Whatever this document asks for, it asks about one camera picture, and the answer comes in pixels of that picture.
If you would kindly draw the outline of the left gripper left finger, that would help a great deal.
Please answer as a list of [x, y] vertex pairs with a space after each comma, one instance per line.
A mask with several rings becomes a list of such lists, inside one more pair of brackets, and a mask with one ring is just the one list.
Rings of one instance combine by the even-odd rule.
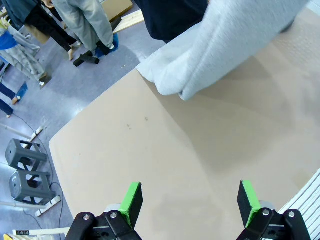
[[133, 182], [119, 205], [99, 216], [81, 212], [74, 219], [67, 240], [140, 240], [135, 226], [143, 205], [142, 184]]

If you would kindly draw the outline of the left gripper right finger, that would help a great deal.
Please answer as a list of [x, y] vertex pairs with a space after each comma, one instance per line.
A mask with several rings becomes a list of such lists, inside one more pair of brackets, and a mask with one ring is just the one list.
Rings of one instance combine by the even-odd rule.
[[301, 212], [286, 210], [283, 214], [262, 207], [249, 180], [241, 180], [237, 203], [244, 230], [239, 240], [309, 240], [310, 234]]

